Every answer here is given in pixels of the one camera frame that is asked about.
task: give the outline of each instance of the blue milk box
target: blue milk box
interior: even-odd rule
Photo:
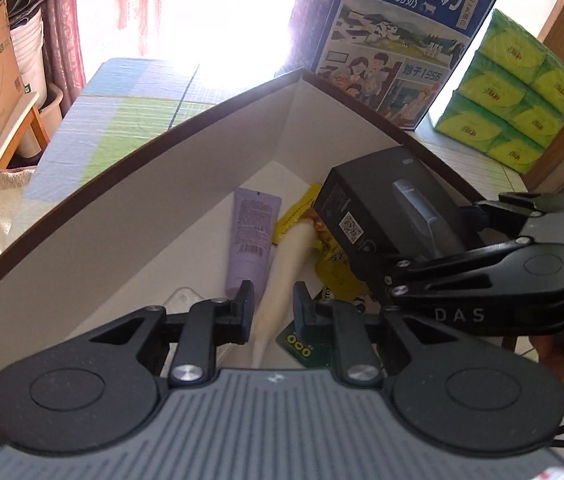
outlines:
[[[414,129],[494,3],[295,0],[284,68],[310,68],[394,124]]]

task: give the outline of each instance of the gray ribbed panel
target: gray ribbed panel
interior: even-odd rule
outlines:
[[[142,433],[79,458],[0,450],[0,480],[529,480],[547,449],[481,460],[420,441],[378,392],[327,370],[222,370],[175,391]]]

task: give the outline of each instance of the white storage box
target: white storage box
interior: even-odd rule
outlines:
[[[482,198],[416,140],[309,72],[180,124],[68,197],[0,256],[0,370],[161,304],[179,287],[224,296],[236,187],[280,196],[283,214],[332,166],[399,144],[457,203]],[[313,293],[321,288],[312,265],[300,279]],[[297,366],[276,344],[268,352],[264,367]],[[240,365],[239,352],[228,361]]]

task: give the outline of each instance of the black box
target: black box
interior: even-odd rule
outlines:
[[[333,168],[314,209],[380,303],[387,301],[390,280],[379,262],[426,261],[484,245],[459,206],[402,146]]]

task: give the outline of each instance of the finger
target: finger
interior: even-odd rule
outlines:
[[[564,354],[559,351],[554,351],[540,361],[544,366],[549,368],[551,373],[555,375],[558,380],[564,384]]]
[[[540,359],[544,359],[551,354],[553,350],[553,336],[552,335],[531,335],[528,340],[536,349],[537,355]]]

